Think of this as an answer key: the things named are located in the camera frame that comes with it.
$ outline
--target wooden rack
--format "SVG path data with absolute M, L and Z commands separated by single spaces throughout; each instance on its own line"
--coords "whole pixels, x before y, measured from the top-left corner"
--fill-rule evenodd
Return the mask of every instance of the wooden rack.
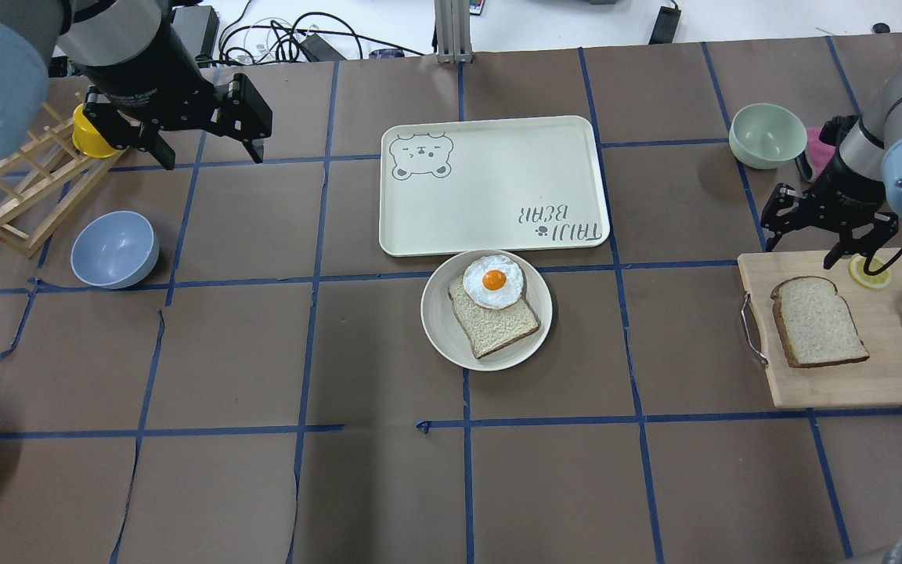
M 0 160 L 0 243 L 26 258 L 32 257 L 61 222 L 89 195 L 96 183 L 124 153 L 107 158 L 87 157 L 72 146 L 72 118 L 62 119 L 48 104 L 44 110 L 57 125 L 44 126 L 43 133 L 28 132 L 30 142 Z M 15 186 L 5 179 L 10 172 L 25 172 Z M 68 192 L 31 232 L 15 227 L 36 204 L 70 181 Z

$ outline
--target white plate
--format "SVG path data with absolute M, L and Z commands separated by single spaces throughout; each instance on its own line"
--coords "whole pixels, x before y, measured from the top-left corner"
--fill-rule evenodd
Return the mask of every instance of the white plate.
M 540 326 L 536 332 L 520 339 L 519 342 L 509 344 L 477 360 L 472 356 L 472 347 L 469 346 L 465 330 L 454 316 L 451 298 L 448 297 L 448 286 L 455 277 L 465 272 L 473 261 L 489 255 L 509 257 L 520 266 L 524 272 L 524 299 L 527 300 Z M 526 360 L 538 350 L 542 342 L 545 342 L 548 328 L 552 324 L 552 296 L 548 293 L 548 286 L 545 285 L 541 274 L 524 259 L 504 251 L 468 251 L 451 257 L 430 275 L 430 280 L 423 289 L 423 298 L 420 300 L 420 317 L 423 319 L 423 330 L 427 333 L 430 343 L 447 360 L 470 371 L 501 371 Z
M 390 255 L 594 247 L 611 228 L 594 129 L 579 115 L 382 136 L 378 242 Z

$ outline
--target wooden cutting board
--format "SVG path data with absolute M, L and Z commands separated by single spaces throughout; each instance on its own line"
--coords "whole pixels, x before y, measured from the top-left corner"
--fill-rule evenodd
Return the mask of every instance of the wooden cutting board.
M 877 254 L 888 260 L 894 250 Z M 848 262 L 823 269 L 826 251 L 755 253 L 738 258 L 744 290 L 751 293 L 751 311 L 765 353 L 767 384 L 776 407 L 902 406 L 902 257 L 891 267 L 893 282 L 882 290 L 859 286 L 848 274 Z M 774 286 L 797 276 L 821 276 L 837 285 L 848 302 L 869 360 L 837 367 L 792 368 L 785 360 L 774 325 Z

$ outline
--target toast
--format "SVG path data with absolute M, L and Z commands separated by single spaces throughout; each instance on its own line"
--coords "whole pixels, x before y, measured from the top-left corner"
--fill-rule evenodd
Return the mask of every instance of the toast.
M 833 367 L 869 360 L 848 302 L 830 280 L 792 278 L 774 286 L 770 296 L 774 324 L 790 367 Z
M 472 356 L 476 358 L 496 353 L 536 332 L 541 326 L 523 297 L 503 309 L 486 309 L 475 303 L 465 293 L 463 276 L 451 281 L 448 297 L 451 298 L 455 319 L 465 331 L 472 346 Z

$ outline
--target bowl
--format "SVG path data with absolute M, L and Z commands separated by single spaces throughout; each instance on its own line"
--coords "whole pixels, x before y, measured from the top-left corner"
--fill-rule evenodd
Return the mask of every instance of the bowl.
M 503 255 L 515 261 L 524 273 L 524 299 L 538 318 L 538 330 L 529 336 L 511 343 L 496 352 L 482 358 L 472 356 L 465 330 L 458 324 L 448 297 L 448 286 L 451 281 L 465 272 L 473 261 L 489 255 Z M 541 343 L 545 342 L 548 328 L 552 324 L 552 297 L 544 278 L 529 262 L 505 251 L 467 251 L 448 259 L 430 275 L 423 297 L 420 299 L 420 317 L 423 320 L 423 332 L 430 339 L 430 344 L 437 353 L 470 371 L 501 371 L 504 368 L 527 360 Z
M 806 149 L 806 126 L 784 107 L 754 103 L 733 116 L 730 150 L 750 168 L 779 168 Z
M 72 111 L 72 143 L 75 144 L 75 149 L 82 151 L 87 157 L 107 158 L 117 153 L 82 113 L 82 104 L 78 104 L 75 111 Z
M 158 238 L 144 215 L 112 211 L 85 226 L 72 245 L 72 272 L 90 286 L 116 290 L 137 284 L 155 267 Z

